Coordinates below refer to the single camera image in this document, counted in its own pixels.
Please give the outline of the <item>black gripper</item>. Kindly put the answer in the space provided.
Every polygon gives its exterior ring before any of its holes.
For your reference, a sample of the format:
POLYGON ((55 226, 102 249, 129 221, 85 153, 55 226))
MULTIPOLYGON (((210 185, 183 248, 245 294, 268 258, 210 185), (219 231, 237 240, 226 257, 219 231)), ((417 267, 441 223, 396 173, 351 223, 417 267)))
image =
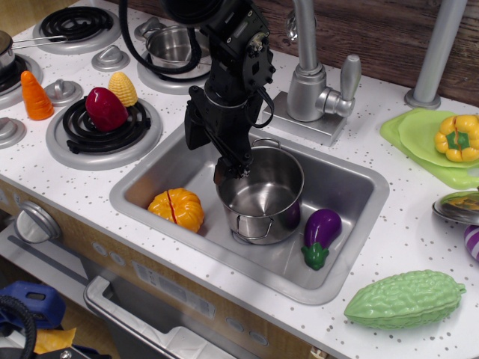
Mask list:
POLYGON ((198 86, 191 86, 189 95, 184 119, 187 147, 195 150, 211 143, 218 150, 222 157, 215 166, 215 185, 221 185, 225 179, 225 159, 232 164, 226 172, 228 179, 248 177, 248 164, 252 161, 248 139, 251 126, 246 120, 245 106, 220 105, 198 86))

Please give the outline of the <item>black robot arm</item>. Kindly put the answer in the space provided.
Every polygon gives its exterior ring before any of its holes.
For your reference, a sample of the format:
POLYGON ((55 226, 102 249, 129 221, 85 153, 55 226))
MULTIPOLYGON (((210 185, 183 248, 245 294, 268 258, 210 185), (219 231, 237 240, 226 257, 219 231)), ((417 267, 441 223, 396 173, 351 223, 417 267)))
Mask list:
POLYGON ((252 1, 163 1, 175 21, 199 28, 209 40, 210 74, 202 88, 190 87, 184 120, 186 144, 212 144, 220 154, 214 183, 247 177, 253 161, 248 139, 275 68, 267 21, 252 1))

